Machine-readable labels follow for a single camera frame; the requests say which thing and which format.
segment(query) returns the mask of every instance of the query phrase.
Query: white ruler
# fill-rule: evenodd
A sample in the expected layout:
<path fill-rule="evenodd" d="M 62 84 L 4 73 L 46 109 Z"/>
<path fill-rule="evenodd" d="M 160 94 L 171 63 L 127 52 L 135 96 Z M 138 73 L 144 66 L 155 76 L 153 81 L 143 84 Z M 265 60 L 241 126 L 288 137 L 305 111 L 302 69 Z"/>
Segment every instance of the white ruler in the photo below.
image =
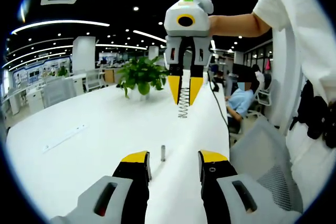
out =
<path fill-rule="evenodd" d="M 86 129 L 87 125 L 80 125 L 68 132 L 66 132 L 62 137 L 58 137 L 58 138 L 54 138 L 52 140 L 50 140 L 49 144 L 45 145 L 43 147 L 43 153 L 51 150 L 52 148 L 56 147 L 57 145 L 63 143 L 65 140 L 68 140 L 69 138 L 71 138 L 72 136 L 76 135 L 78 132 L 81 132 L 82 130 Z"/>

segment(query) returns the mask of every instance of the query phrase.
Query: gray plastic housing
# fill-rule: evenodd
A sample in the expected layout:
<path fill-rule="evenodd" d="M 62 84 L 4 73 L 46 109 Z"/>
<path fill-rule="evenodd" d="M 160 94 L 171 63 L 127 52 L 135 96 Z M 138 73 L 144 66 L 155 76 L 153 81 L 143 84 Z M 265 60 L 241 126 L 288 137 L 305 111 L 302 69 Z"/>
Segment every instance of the gray plastic housing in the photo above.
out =
<path fill-rule="evenodd" d="M 124 203 L 133 180 L 104 176 L 78 197 L 77 207 L 65 217 L 56 216 L 51 224 L 120 224 Z M 104 216 L 94 212 L 101 194 L 107 186 L 112 185 L 114 191 Z"/>
<path fill-rule="evenodd" d="M 246 174 L 218 178 L 225 196 L 232 224 L 290 224 L 300 217 L 296 211 L 285 211 L 274 203 L 272 193 Z M 240 182 L 248 190 L 256 210 L 247 211 L 234 183 Z"/>

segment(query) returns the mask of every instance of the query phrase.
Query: white sleeve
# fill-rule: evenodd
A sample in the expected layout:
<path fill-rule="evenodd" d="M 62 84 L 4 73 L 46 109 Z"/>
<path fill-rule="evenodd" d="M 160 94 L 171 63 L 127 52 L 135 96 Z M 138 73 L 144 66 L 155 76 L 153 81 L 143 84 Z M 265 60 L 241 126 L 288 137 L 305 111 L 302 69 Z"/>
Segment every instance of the white sleeve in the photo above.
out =
<path fill-rule="evenodd" d="M 267 25 L 279 31 L 289 24 L 289 18 L 281 0 L 258 0 L 253 13 Z"/>

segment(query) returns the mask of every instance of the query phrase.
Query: potted plant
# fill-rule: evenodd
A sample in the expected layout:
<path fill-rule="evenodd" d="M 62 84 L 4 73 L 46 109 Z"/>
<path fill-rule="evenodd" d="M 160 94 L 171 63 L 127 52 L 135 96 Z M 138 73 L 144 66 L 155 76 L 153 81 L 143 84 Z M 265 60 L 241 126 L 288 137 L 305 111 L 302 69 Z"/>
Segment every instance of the potted plant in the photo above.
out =
<path fill-rule="evenodd" d="M 58 71 L 57 76 L 66 76 L 67 74 L 68 70 L 64 66 L 62 66 Z"/>
<path fill-rule="evenodd" d="M 133 92 L 138 91 L 141 95 L 147 97 L 151 86 L 157 90 L 163 89 L 162 86 L 165 85 L 166 76 L 169 72 L 165 67 L 155 64 L 160 59 L 159 56 L 152 60 L 146 57 L 139 60 L 131 59 L 118 71 L 122 74 L 119 85 L 124 89 L 126 98 L 129 98 L 128 89 Z"/>

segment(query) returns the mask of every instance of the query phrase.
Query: cable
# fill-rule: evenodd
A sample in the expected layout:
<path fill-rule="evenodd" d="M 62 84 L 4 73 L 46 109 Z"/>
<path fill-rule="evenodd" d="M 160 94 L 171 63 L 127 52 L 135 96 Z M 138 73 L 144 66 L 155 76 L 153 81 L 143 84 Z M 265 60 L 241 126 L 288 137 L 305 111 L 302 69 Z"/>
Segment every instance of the cable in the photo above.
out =
<path fill-rule="evenodd" d="M 227 132 L 228 132 L 228 134 L 229 134 L 229 147 L 231 147 L 229 125 L 227 124 L 227 122 L 226 122 L 226 120 L 225 120 L 225 117 L 223 116 L 222 109 L 220 108 L 221 106 L 219 105 L 219 101 L 218 101 L 218 99 L 217 99 L 217 97 L 216 97 L 215 92 L 213 91 L 213 89 L 212 89 L 212 87 L 211 87 L 211 78 L 210 78 L 209 71 L 208 71 L 207 73 L 208 73 L 208 80 L 209 80 L 209 84 L 210 84 L 209 86 L 210 86 L 211 92 L 212 92 L 212 94 L 214 95 L 214 97 L 215 97 L 215 99 L 216 99 L 216 102 L 217 102 L 219 111 L 220 111 L 221 116 L 222 116 L 222 118 L 223 118 L 223 120 L 224 120 L 224 122 L 225 122 L 225 125 L 226 125 L 226 127 L 227 127 Z"/>
<path fill-rule="evenodd" d="M 180 108 L 178 118 L 187 118 L 188 107 L 189 107 L 189 88 L 181 88 L 180 101 L 178 102 L 178 107 Z"/>

